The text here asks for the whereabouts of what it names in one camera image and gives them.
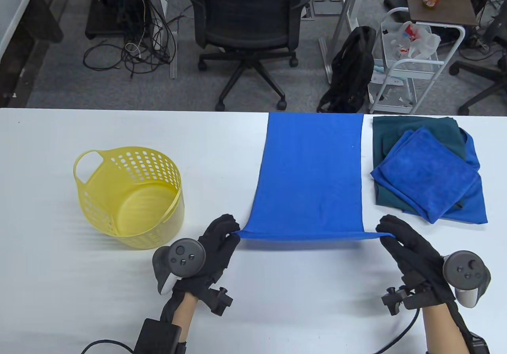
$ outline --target metal table leg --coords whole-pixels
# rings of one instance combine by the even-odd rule
[[[333,71],[331,70],[331,61],[340,51],[338,40],[340,38],[340,32],[344,22],[347,23],[349,32],[351,32],[359,25],[357,22],[357,14],[359,12],[362,0],[342,0],[342,2],[342,13],[338,19],[338,23],[336,25],[330,46],[327,46],[325,37],[320,37],[318,40],[320,45],[320,52],[322,53],[322,59],[324,60],[324,68],[326,70],[326,75],[328,77],[329,83],[331,83],[331,76],[333,74]]]

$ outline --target blue towel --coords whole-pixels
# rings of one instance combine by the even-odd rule
[[[252,212],[242,238],[362,240],[363,115],[269,115]]]
[[[371,175],[430,223],[451,209],[478,178],[424,127],[405,132]]]
[[[461,135],[463,136],[466,144],[467,164],[475,171],[478,171],[480,169],[480,164],[475,151],[474,139],[472,139],[472,137],[463,129],[461,130]],[[482,193],[482,180],[480,179],[479,174],[477,175],[475,182],[463,196],[462,204],[463,208],[452,207],[446,211],[442,218],[476,224],[488,222],[484,195]]]

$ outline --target yellow plastic basket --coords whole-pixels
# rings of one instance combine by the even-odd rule
[[[103,162],[85,184],[76,169],[91,152],[98,153]],[[126,245],[159,247],[174,238],[183,224],[179,170],[158,151],[143,147],[87,151],[74,163],[74,178],[87,220]]]

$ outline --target office chair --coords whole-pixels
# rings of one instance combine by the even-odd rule
[[[507,23],[507,3],[504,1],[500,7],[498,16],[495,17],[494,21],[487,27],[481,41],[489,46],[491,46],[494,41],[503,49],[507,49],[507,29],[505,28],[505,23]],[[470,106],[473,106],[477,102],[480,102],[489,95],[493,95],[500,90],[507,91],[507,59],[505,57],[505,51],[502,53],[502,57],[498,60],[497,65],[500,70],[483,68],[464,61],[455,61],[449,66],[449,74],[452,76],[457,75],[460,69],[462,69],[493,81],[493,84],[489,88],[461,105],[460,108],[458,108],[458,115],[469,115]]]
[[[198,69],[206,70],[205,61],[239,61],[221,92],[216,111],[225,111],[223,100],[244,70],[254,68],[277,92],[278,110],[285,110],[284,91],[261,64],[263,59],[290,58],[297,66],[294,50],[299,44],[301,10],[310,0],[190,0],[194,7],[195,41],[201,48],[214,45],[224,53],[199,55]],[[288,48],[287,52],[273,51]]]

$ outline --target hand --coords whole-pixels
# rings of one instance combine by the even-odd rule
[[[236,231],[239,231],[239,225],[230,214],[224,214],[214,220],[198,239],[206,251],[203,267],[195,275],[178,280],[172,290],[189,292],[202,299],[229,265],[234,249],[240,241]]]
[[[396,260],[404,276],[411,271],[420,274],[429,283],[431,291],[440,304],[455,300],[442,272],[444,260],[426,239],[409,224],[391,215],[382,217],[376,230],[396,237],[382,236],[380,242]],[[415,288],[416,293],[420,290],[420,287]]]

